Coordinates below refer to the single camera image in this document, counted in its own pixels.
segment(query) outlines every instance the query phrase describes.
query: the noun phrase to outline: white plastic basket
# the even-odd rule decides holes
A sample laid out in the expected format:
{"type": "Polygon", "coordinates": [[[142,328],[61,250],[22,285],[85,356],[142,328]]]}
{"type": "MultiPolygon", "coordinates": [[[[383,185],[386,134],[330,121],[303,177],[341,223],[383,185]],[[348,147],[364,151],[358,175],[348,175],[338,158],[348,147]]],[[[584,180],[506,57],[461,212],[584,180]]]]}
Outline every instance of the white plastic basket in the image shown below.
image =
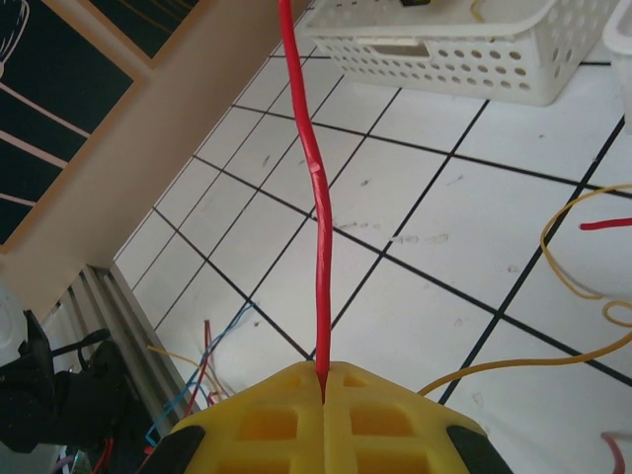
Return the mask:
{"type": "Polygon", "coordinates": [[[601,35],[616,0],[323,0],[303,33],[350,78],[544,106],[601,35]]]}
{"type": "Polygon", "coordinates": [[[621,0],[603,31],[612,68],[623,90],[626,130],[632,133],[632,0],[621,0]]]}

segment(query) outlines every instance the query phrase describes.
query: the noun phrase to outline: wire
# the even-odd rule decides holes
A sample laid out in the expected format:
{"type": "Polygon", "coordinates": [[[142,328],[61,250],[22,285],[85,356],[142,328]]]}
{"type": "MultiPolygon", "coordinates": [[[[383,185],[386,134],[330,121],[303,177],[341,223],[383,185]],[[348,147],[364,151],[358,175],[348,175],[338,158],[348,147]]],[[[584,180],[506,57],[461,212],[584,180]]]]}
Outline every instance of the wire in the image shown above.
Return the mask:
{"type": "MultiPolygon", "coordinates": [[[[185,388],[183,388],[182,391],[176,397],[174,397],[173,400],[170,400],[169,402],[165,404],[165,411],[162,413],[162,415],[160,415],[160,417],[158,417],[158,419],[154,422],[154,424],[151,427],[149,427],[149,430],[147,430],[147,433],[145,433],[145,440],[149,443],[151,447],[156,447],[157,445],[156,441],[152,439],[151,435],[156,430],[156,428],[158,428],[158,425],[160,425],[169,416],[169,414],[174,411],[174,408],[176,408],[176,405],[178,405],[182,401],[182,399],[185,398],[185,395],[187,394],[187,391],[189,390],[189,388],[197,384],[197,382],[194,381],[194,378],[196,378],[197,374],[198,374],[198,371],[196,370],[191,376],[191,378],[189,379],[189,381],[185,384],[185,388]]],[[[199,391],[202,392],[202,395],[206,399],[208,399],[208,395],[205,393],[203,388],[200,387],[199,391]]]]}
{"type": "Polygon", "coordinates": [[[103,452],[101,453],[101,457],[99,458],[99,462],[95,466],[92,474],[98,474],[99,472],[105,472],[110,465],[110,459],[112,457],[112,451],[115,447],[115,441],[112,438],[106,439],[106,445],[103,448],[103,452]]]}
{"type": "Polygon", "coordinates": [[[66,456],[62,459],[59,459],[57,463],[52,467],[50,474],[57,474],[65,466],[72,464],[72,461],[74,460],[75,460],[75,456],[66,456]]]}
{"type": "Polygon", "coordinates": [[[219,336],[213,338],[212,342],[210,343],[211,345],[211,351],[213,352],[215,350],[215,348],[217,347],[217,345],[231,332],[233,331],[235,328],[237,328],[237,326],[239,325],[239,323],[241,322],[241,320],[243,319],[243,317],[246,315],[246,313],[248,311],[250,311],[253,308],[256,308],[257,305],[255,303],[249,303],[246,306],[244,306],[241,311],[239,311],[239,313],[237,314],[237,316],[235,316],[235,318],[230,322],[230,324],[228,324],[228,326],[226,326],[226,328],[219,333],[219,336]]]}
{"type": "MultiPolygon", "coordinates": [[[[577,286],[579,285],[574,284],[572,282],[572,279],[567,276],[566,272],[560,267],[557,260],[555,260],[555,258],[551,254],[551,251],[548,249],[548,246],[546,244],[546,236],[551,230],[551,227],[553,227],[553,224],[555,224],[555,222],[562,215],[568,212],[574,205],[588,198],[602,195],[604,193],[626,190],[626,189],[631,189],[631,188],[632,188],[632,184],[610,186],[607,188],[601,188],[601,189],[592,191],[590,193],[586,193],[585,195],[582,195],[580,197],[577,197],[576,199],[569,201],[547,222],[547,224],[544,226],[544,229],[542,230],[542,233],[540,234],[540,249],[542,250],[542,254],[544,254],[544,257],[546,258],[546,261],[548,262],[549,266],[551,267],[551,270],[557,276],[557,278],[562,283],[564,283],[564,285],[567,288],[569,288],[574,294],[578,295],[580,298],[590,299],[590,300],[600,300],[600,299],[603,299],[605,295],[595,292],[595,291],[587,291],[586,287],[583,285],[582,285],[583,291],[577,289],[577,286]]],[[[609,311],[610,309],[614,307],[623,307],[623,308],[632,310],[632,303],[617,299],[617,300],[613,300],[606,303],[601,310],[601,314],[603,315],[603,317],[609,322],[611,322],[612,324],[616,324],[617,326],[621,326],[624,328],[632,328],[632,323],[619,321],[618,319],[615,319],[614,317],[610,315],[609,311]]],[[[436,380],[433,383],[427,385],[426,387],[421,389],[418,393],[420,395],[426,396],[433,390],[439,388],[441,385],[452,382],[454,380],[458,380],[462,377],[465,377],[466,375],[471,375],[472,373],[478,373],[485,370],[494,370],[497,368],[521,367],[521,366],[570,365],[573,363],[588,362],[595,358],[606,356],[610,353],[613,353],[614,351],[621,349],[622,347],[624,347],[626,344],[630,342],[632,342],[632,332],[628,333],[626,336],[624,336],[617,342],[610,344],[609,346],[606,346],[605,348],[599,349],[597,351],[592,351],[591,353],[586,353],[583,355],[574,355],[570,357],[561,357],[561,358],[518,358],[518,359],[513,359],[513,360],[501,360],[501,361],[496,361],[496,362],[481,363],[480,365],[474,365],[471,367],[462,368],[460,370],[452,372],[449,375],[446,375],[440,378],[439,380],[436,380]]]]}
{"type": "Polygon", "coordinates": [[[614,469],[612,470],[612,474],[624,474],[625,473],[625,459],[623,458],[623,454],[621,454],[621,449],[616,443],[616,435],[613,433],[605,432],[601,434],[601,439],[603,439],[610,451],[612,451],[612,457],[614,457],[614,469]]]}
{"type": "Polygon", "coordinates": [[[592,231],[592,230],[603,230],[603,229],[613,229],[615,227],[630,227],[632,225],[632,219],[611,219],[611,220],[603,220],[601,222],[587,222],[585,224],[580,225],[580,229],[592,231]]]}
{"type": "Polygon", "coordinates": [[[439,388],[441,385],[451,382],[452,380],[458,380],[459,378],[463,378],[466,375],[471,375],[472,373],[483,372],[486,370],[494,370],[497,368],[507,368],[507,367],[525,367],[525,366],[556,366],[556,365],[571,365],[574,363],[580,362],[588,362],[589,360],[593,360],[594,358],[606,356],[610,353],[613,353],[617,349],[621,349],[626,344],[632,341],[632,332],[626,334],[623,338],[619,339],[616,343],[612,343],[605,348],[599,349],[597,351],[592,351],[591,353],[585,353],[581,355],[573,355],[570,357],[560,357],[560,358],[516,358],[513,360],[500,360],[497,362],[487,362],[481,363],[480,365],[473,365],[471,367],[462,368],[455,372],[446,375],[445,377],[440,378],[439,380],[434,381],[430,385],[427,385],[423,389],[421,389],[418,393],[420,395],[428,395],[433,390],[439,388]]]}
{"type": "Polygon", "coordinates": [[[470,13],[474,17],[478,23],[485,23],[485,19],[483,15],[478,13],[478,7],[480,6],[481,0],[472,0],[472,4],[470,5],[470,13]]]}
{"type": "MultiPolygon", "coordinates": [[[[195,362],[191,358],[184,357],[183,355],[172,353],[171,351],[165,351],[164,349],[156,348],[155,346],[147,346],[147,349],[153,353],[158,353],[158,354],[162,354],[163,356],[177,358],[178,360],[189,363],[197,368],[201,368],[201,365],[198,365],[197,362],[195,362]]],[[[208,372],[205,372],[204,375],[206,376],[210,384],[213,385],[213,382],[215,382],[215,380],[213,380],[213,378],[208,374],[208,372]]]]}
{"type": "Polygon", "coordinates": [[[187,410],[185,411],[185,418],[191,413],[191,410],[194,407],[194,403],[196,402],[196,396],[198,395],[199,385],[201,384],[201,381],[204,378],[204,373],[206,372],[206,366],[208,365],[209,357],[210,357],[210,322],[206,319],[204,320],[204,358],[202,359],[201,369],[199,372],[199,378],[197,379],[196,388],[194,388],[194,394],[189,400],[189,405],[187,406],[187,410]]]}
{"type": "Polygon", "coordinates": [[[318,149],[314,128],[307,109],[305,84],[301,69],[290,0],[278,0],[281,36],[285,49],[285,59],[289,73],[292,105],[298,134],[305,151],[305,159],[309,169],[316,201],[318,218],[318,256],[316,265],[316,373],[320,381],[323,401],[330,364],[332,314],[331,314],[331,273],[332,273],[332,241],[333,219],[332,205],[327,185],[327,175],[323,159],[318,149]]]}

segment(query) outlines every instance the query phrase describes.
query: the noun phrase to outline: yellow wire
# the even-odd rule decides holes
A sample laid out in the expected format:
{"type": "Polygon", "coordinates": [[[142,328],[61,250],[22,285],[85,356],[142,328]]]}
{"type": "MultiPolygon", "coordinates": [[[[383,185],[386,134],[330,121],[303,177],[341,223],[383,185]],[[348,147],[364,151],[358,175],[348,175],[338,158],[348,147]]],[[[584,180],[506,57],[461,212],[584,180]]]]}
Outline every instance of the yellow wire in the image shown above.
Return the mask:
{"type": "MultiPolygon", "coordinates": [[[[563,215],[565,212],[567,212],[569,209],[571,209],[575,204],[582,202],[583,200],[586,200],[588,198],[592,198],[597,195],[602,195],[603,193],[609,193],[612,191],[620,191],[620,190],[628,190],[628,189],[632,189],[632,184],[617,185],[617,186],[610,186],[607,188],[601,188],[601,189],[592,191],[590,193],[586,193],[583,196],[580,196],[576,199],[571,200],[568,204],[562,207],[551,218],[551,220],[547,222],[547,224],[544,226],[544,229],[542,230],[542,233],[540,234],[540,248],[542,249],[542,253],[544,254],[544,257],[546,258],[546,261],[551,267],[551,270],[553,270],[557,278],[559,278],[560,281],[563,282],[567,288],[569,288],[573,293],[577,294],[580,298],[600,300],[604,298],[604,295],[598,294],[598,293],[587,293],[587,292],[579,291],[575,287],[575,285],[569,281],[569,279],[560,270],[560,266],[557,263],[557,260],[555,260],[555,258],[549,251],[546,245],[546,240],[545,240],[546,235],[548,234],[549,230],[551,230],[551,227],[557,221],[557,219],[561,215],[563,215]]],[[[616,324],[617,326],[624,327],[624,328],[632,328],[632,323],[619,321],[618,319],[613,318],[609,314],[609,310],[614,307],[623,307],[623,308],[632,310],[632,303],[617,299],[605,304],[601,310],[601,314],[609,322],[616,324]]],[[[460,370],[452,372],[449,375],[446,375],[434,381],[433,383],[427,385],[426,387],[422,388],[418,393],[420,395],[426,396],[433,390],[436,390],[437,388],[439,388],[441,385],[452,382],[454,380],[458,380],[462,377],[465,377],[466,375],[471,375],[472,373],[483,372],[485,370],[494,370],[497,368],[506,368],[506,367],[570,365],[573,363],[588,362],[595,358],[606,356],[610,353],[613,353],[614,351],[621,349],[623,346],[625,346],[626,344],[630,342],[632,342],[632,332],[628,333],[626,336],[624,336],[617,342],[610,344],[609,346],[606,346],[605,348],[592,351],[591,353],[582,354],[582,355],[574,355],[570,357],[560,357],[560,358],[517,358],[513,360],[500,360],[497,362],[481,363],[479,365],[462,368],[460,370]]]]}
{"type": "Polygon", "coordinates": [[[167,34],[171,34],[173,33],[173,31],[169,30],[167,27],[165,27],[164,25],[156,22],[155,20],[152,20],[151,18],[149,18],[147,15],[145,15],[144,13],[142,13],[140,10],[138,10],[137,8],[133,7],[132,5],[130,5],[129,3],[127,3],[125,0],[119,0],[120,3],[122,3],[125,7],[127,7],[129,10],[131,10],[132,12],[134,12],[136,15],[138,15],[140,18],[142,18],[145,22],[149,23],[150,25],[153,25],[154,27],[158,28],[159,30],[162,30],[163,32],[167,33],[167,34]]]}
{"type": "MultiPolygon", "coordinates": [[[[198,365],[197,362],[195,362],[194,360],[188,358],[188,357],[184,357],[183,355],[179,355],[179,354],[175,354],[169,351],[165,351],[164,349],[160,349],[160,348],[156,348],[155,346],[147,346],[147,349],[154,352],[154,353],[158,353],[158,354],[162,354],[163,356],[169,356],[169,357],[173,357],[173,358],[177,358],[179,360],[182,360],[184,362],[190,363],[191,365],[194,365],[195,367],[201,369],[201,365],[198,365]]],[[[205,371],[204,375],[206,376],[206,378],[208,379],[208,381],[210,382],[210,385],[213,387],[213,391],[215,393],[217,393],[217,396],[220,396],[220,394],[223,392],[223,390],[221,390],[218,386],[218,382],[216,380],[214,380],[210,375],[208,375],[208,373],[205,371]]]]}
{"type": "Polygon", "coordinates": [[[485,23],[483,15],[478,13],[478,7],[480,3],[481,0],[472,0],[472,4],[470,5],[470,13],[474,17],[474,20],[476,20],[478,23],[485,23]]]}

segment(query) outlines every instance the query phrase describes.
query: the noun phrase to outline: white tile floor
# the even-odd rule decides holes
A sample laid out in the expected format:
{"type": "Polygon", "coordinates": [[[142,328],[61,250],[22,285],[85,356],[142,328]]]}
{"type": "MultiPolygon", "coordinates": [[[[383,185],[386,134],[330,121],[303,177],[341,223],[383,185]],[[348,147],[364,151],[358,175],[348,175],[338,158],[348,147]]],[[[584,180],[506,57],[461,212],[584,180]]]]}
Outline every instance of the white tile floor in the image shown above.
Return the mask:
{"type": "MultiPolygon", "coordinates": [[[[333,358],[419,389],[463,365],[587,352],[624,329],[570,293],[538,236],[584,189],[632,181],[632,137],[608,57],[595,47],[547,108],[355,84],[300,40],[336,234],[333,358]]],[[[314,350],[316,224],[291,121],[282,47],[209,134],[117,264],[165,347],[216,351],[244,389],[314,350]]],[[[585,284],[632,299],[629,216],[604,196],[556,226],[551,249],[585,284]]],[[[609,473],[604,431],[632,432],[632,348],[565,368],[473,375],[431,394],[477,420],[516,474],[609,473]]],[[[178,364],[185,378],[190,368],[178,364]]],[[[632,460],[632,444],[621,441],[632,460]]]]}

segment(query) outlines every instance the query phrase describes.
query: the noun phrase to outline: dark green board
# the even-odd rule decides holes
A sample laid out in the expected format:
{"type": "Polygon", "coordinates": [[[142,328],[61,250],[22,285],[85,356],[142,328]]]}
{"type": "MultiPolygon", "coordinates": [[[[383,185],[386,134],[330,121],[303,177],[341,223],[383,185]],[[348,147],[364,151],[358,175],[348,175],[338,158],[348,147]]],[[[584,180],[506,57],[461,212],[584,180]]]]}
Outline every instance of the dark green board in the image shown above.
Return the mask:
{"type": "MultiPolygon", "coordinates": [[[[40,0],[0,1],[0,63],[0,195],[37,206],[132,80],[40,0]]],[[[33,208],[0,198],[0,246],[33,208]]]]}
{"type": "Polygon", "coordinates": [[[149,57],[154,57],[198,0],[88,0],[149,57]]]}

